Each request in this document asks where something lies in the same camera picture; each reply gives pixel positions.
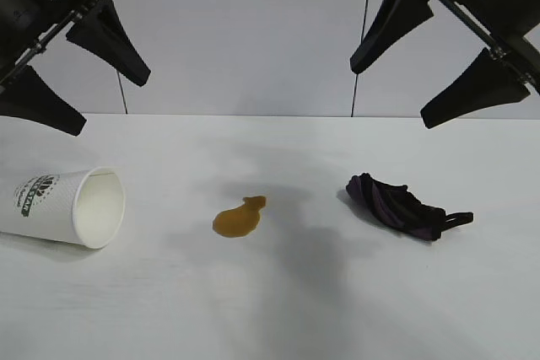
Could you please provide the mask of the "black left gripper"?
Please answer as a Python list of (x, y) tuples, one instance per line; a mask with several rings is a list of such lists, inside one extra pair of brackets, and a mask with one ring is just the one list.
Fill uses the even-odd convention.
[(1, 0), (1, 116), (33, 121), (72, 136), (86, 119), (27, 66), (72, 23), (69, 42), (110, 64), (136, 85), (151, 73), (129, 40), (113, 0)]

